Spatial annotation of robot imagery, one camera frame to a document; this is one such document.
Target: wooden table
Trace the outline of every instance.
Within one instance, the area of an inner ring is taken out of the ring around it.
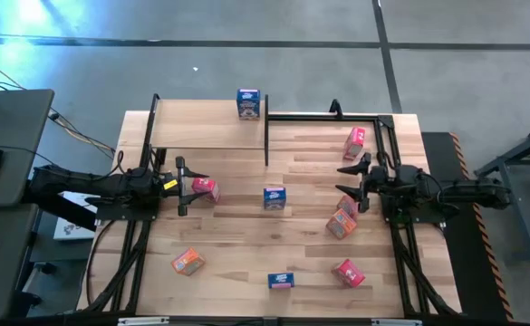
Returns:
[[[124,167],[138,166],[147,118],[146,111],[126,112],[118,142]],[[394,120],[402,163],[428,171],[417,116],[394,115]],[[157,126],[162,123],[167,122],[159,120]],[[342,161],[342,147],[353,126],[366,127],[365,150],[375,154],[373,127],[349,122],[271,121],[268,168],[260,149],[169,149],[165,170],[174,169],[174,157],[184,156],[190,169],[218,182],[222,195],[216,206],[198,200],[185,217],[178,217],[175,199],[162,203],[150,233],[138,314],[402,317],[390,231],[379,198],[371,195],[370,210],[360,215],[359,226],[347,238],[340,241],[325,228],[342,196],[334,185],[359,184],[358,177],[335,171],[351,164]],[[161,135],[156,134],[156,143],[162,142]],[[287,189],[287,207],[264,211],[263,188],[280,186]],[[118,268],[125,227],[116,223],[94,257],[96,294]],[[416,225],[416,237],[424,273],[459,311],[444,237],[432,225]],[[170,262],[190,246],[207,264],[189,277],[176,274]],[[343,288],[330,272],[346,258],[367,277],[357,289]],[[269,290],[267,274],[286,271],[294,272],[296,286]],[[410,279],[409,284],[417,308],[415,283]],[[83,295],[79,307],[85,303]]]

